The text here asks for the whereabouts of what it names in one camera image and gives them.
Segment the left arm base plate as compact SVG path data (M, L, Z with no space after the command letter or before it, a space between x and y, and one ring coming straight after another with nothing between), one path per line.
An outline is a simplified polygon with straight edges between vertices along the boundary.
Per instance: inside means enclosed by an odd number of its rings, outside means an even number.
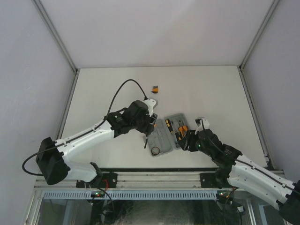
M82 180L76 182L77 188L116 188L117 187L118 175L114 172L104 173L103 176L96 177L92 181L85 183Z

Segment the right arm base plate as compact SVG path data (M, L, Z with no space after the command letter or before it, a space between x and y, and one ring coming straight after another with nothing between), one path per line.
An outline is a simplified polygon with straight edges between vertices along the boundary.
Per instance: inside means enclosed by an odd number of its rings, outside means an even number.
M202 188L223 188L225 185L218 182L214 172L201 173L200 183Z

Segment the orange black pliers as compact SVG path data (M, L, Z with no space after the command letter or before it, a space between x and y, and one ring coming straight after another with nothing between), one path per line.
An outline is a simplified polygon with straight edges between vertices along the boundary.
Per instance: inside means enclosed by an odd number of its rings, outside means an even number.
M184 137L186 135L187 131L188 131L188 127L181 120L178 120L178 123L179 123L178 130L179 130L181 136Z

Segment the grey plastic tool case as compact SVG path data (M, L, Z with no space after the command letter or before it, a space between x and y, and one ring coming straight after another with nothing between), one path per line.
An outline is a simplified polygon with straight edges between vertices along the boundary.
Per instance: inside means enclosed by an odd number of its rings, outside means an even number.
M169 119L172 123L173 134L171 134L168 130L165 120ZM160 153L153 157L158 157L164 154L171 152L172 150L178 150L180 147L176 144L175 133L179 132L179 123L178 120L183 121L187 127L189 127L188 121L183 113L174 114L171 116L167 116L164 119L157 119L156 128L148 137L147 146L149 147L150 154L151 149L153 147L159 147Z

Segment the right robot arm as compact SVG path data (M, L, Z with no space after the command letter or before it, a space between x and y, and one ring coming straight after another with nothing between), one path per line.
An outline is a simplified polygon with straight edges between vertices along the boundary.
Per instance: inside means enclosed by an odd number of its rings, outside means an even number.
M215 181L221 187L241 188L278 210L287 222L300 223L300 184L260 167L236 148L222 143L210 129L179 134L183 150L200 151L218 166Z

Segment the screwdriver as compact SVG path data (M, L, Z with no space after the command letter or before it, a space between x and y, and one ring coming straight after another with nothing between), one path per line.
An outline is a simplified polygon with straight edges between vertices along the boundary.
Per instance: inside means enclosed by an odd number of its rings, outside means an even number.
M168 127L169 132L170 132L171 134L173 134L172 123L170 122L169 119L166 119L165 122L166 122L166 125L167 125L167 127Z
M176 137L176 144L181 148L184 145L184 141L185 139L182 137L180 132L176 132L175 133L175 137Z

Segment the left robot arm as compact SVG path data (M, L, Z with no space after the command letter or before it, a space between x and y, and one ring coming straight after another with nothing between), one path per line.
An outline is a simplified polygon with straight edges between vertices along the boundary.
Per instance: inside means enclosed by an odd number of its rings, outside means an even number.
M65 139L41 142L36 163L48 185L63 180L81 180L96 188L102 184L103 172L94 162L78 163L73 158L101 142L112 140L130 130L149 136L157 120L154 108L158 102L152 98L136 100L129 107L108 113L94 126Z

